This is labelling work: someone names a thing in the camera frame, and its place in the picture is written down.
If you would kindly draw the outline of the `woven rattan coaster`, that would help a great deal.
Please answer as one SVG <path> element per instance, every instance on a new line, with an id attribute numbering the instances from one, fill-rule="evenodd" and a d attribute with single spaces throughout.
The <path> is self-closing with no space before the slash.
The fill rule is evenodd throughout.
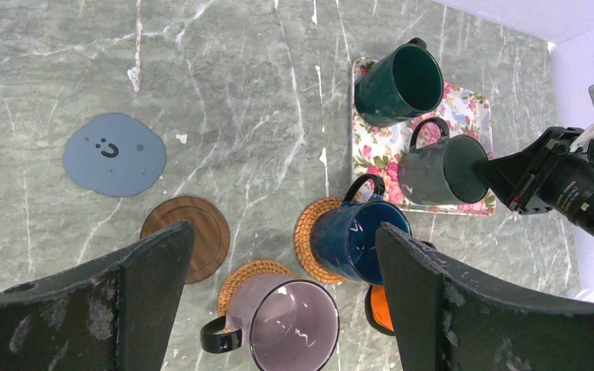
<path id="1" fill-rule="evenodd" d="M 259 274 L 284 274 L 288 276 L 294 275 L 286 265 L 276 260 L 254 260 L 242 265 L 236 271 L 229 274 L 224 280 L 217 296 L 217 314 L 219 316 L 225 315 L 235 291 L 246 280 Z"/>
<path id="2" fill-rule="evenodd" d="M 317 262 L 312 252 L 310 236 L 320 217 L 338 208 L 342 201 L 339 197 L 326 197 L 311 203 L 300 214 L 293 233 L 295 255 L 300 265 L 311 277 L 325 284 L 339 284 L 345 281 L 345 278 L 328 271 Z"/>

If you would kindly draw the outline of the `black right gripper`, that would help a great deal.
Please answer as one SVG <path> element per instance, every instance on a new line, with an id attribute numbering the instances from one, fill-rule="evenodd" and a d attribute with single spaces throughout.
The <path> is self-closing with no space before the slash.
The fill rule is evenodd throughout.
<path id="1" fill-rule="evenodd" d="M 471 169 L 497 197 L 504 197 L 511 211 L 587 214 L 592 206 L 592 165 L 584 154 L 569 151 L 582 132 L 551 127 L 523 151 L 479 160 Z"/>

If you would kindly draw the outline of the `grey green mug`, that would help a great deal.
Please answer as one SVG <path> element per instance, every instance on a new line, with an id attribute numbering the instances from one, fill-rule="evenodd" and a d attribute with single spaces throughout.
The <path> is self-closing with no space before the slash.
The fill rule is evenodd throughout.
<path id="1" fill-rule="evenodd" d="M 417 146 L 418 136 L 427 124 L 440 132 L 437 142 Z M 488 159 L 483 146 L 474 138 L 451 136 L 447 122 L 430 117 L 411 135 L 408 151 L 399 165 L 398 185 L 412 203 L 423 206 L 461 205 L 479 202 L 489 186 L 473 172 L 473 165 Z"/>

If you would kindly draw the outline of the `blue round coaster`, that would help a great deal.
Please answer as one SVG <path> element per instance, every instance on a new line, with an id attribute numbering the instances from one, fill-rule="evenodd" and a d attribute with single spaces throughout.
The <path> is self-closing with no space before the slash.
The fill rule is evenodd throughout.
<path id="1" fill-rule="evenodd" d="M 91 118 L 67 140 L 63 167 L 80 187 L 106 196 L 135 196 L 152 186 L 166 166 L 163 140 L 122 113 Z"/>

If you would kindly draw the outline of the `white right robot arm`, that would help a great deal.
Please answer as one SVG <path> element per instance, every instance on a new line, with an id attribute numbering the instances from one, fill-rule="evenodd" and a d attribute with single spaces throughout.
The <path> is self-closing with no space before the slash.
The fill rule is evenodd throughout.
<path id="1" fill-rule="evenodd" d="M 513 155 L 473 164 L 476 177 L 511 211 L 557 211 L 594 237 L 594 139 L 576 151 L 580 128 L 549 127 Z"/>

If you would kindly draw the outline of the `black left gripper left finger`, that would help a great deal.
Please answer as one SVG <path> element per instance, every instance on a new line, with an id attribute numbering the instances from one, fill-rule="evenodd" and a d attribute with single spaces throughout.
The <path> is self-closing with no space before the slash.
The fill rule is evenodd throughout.
<path id="1" fill-rule="evenodd" d="M 158 370 L 196 233 L 180 221 L 0 292 L 0 370 Z"/>

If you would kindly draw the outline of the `navy blue mug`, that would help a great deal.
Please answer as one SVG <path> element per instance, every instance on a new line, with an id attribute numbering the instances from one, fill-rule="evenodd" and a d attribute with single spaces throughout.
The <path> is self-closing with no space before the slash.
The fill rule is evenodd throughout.
<path id="1" fill-rule="evenodd" d="M 364 174 L 348 189 L 340 206 L 318 218 L 309 236 L 316 261 L 353 281 L 382 285 L 376 233 L 383 222 L 411 234 L 405 215 L 384 201 L 384 180 Z"/>

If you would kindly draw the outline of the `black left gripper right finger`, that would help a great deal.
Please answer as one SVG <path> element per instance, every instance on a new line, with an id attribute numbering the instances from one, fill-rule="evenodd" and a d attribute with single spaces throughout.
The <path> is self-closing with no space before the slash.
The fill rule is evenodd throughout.
<path id="1" fill-rule="evenodd" d="M 594 303 L 511 284 L 382 223 L 376 248 L 405 370 L 594 370 Z"/>

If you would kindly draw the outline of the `mauve grey mug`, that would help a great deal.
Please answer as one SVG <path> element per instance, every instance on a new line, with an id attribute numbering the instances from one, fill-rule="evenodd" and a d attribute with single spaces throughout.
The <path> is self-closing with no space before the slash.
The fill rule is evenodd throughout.
<path id="1" fill-rule="evenodd" d="M 231 295 L 225 315 L 200 330 L 203 351 L 250 351 L 260 370 L 321 370 L 336 349 L 339 311 L 314 281 L 256 274 Z"/>

